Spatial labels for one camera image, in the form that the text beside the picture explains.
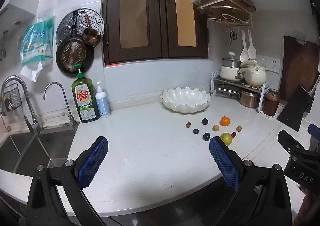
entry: scissors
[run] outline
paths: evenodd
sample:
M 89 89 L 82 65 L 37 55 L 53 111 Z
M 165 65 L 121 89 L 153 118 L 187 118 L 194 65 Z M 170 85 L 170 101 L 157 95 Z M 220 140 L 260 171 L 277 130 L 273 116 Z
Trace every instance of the scissors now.
M 230 32 L 231 41 L 230 41 L 229 46 L 231 45 L 231 43 L 232 43 L 233 40 L 236 40 L 236 39 L 237 39 L 237 37 L 238 37 L 238 35 L 237 35 L 236 33 L 234 33 L 233 31 Z

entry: wire basket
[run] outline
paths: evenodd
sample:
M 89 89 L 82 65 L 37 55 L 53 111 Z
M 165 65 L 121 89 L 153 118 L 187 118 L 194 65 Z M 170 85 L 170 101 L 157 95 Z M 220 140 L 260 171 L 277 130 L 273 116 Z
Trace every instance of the wire basket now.
M 18 83 L 11 84 L 7 86 L 5 89 L 9 89 L 12 87 L 14 88 L 5 92 L 3 95 L 3 101 L 7 109 L 7 112 L 14 111 L 22 105 L 21 97 L 18 89 Z

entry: brown window frame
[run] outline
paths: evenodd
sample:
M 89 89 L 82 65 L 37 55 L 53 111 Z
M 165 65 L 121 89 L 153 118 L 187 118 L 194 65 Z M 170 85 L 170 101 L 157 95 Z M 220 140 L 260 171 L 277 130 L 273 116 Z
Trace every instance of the brown window frame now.
M 206 18 L 194 5 L 196 47 L 178 45 L 175 0 L 147 0 L 148 46 L 120 46 L 119 0 L 101 0 L 105 65 L 148 59 L 208 58 Z

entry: blueberry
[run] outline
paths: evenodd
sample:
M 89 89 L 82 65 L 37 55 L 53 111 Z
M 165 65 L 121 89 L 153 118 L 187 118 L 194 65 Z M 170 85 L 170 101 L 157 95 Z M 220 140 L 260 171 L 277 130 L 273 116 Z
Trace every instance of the blueberry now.
M 205 133 L 203 134 L 202 138 L 205 140 L 205 141 L 208 141 L 210 139 L 210 133 Z
M 206 118 L 204 118 L 204 119 L 201 121 L 201 123 L 202 123 L 203 125 L 207 125 L 208 122 L 209 122 L 209 121 L 208 121 Z

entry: white bowl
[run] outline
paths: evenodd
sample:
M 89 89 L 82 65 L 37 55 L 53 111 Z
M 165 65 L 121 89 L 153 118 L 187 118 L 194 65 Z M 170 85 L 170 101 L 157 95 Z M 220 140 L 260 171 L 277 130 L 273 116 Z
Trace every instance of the white bowl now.
M 191 90 L 189 87 L 181 89 L 170 88 L 160 94 L 163 104 L 178 113 L 195 113 L 202 111 L 209 105 L 211 95 L 199 89 Z

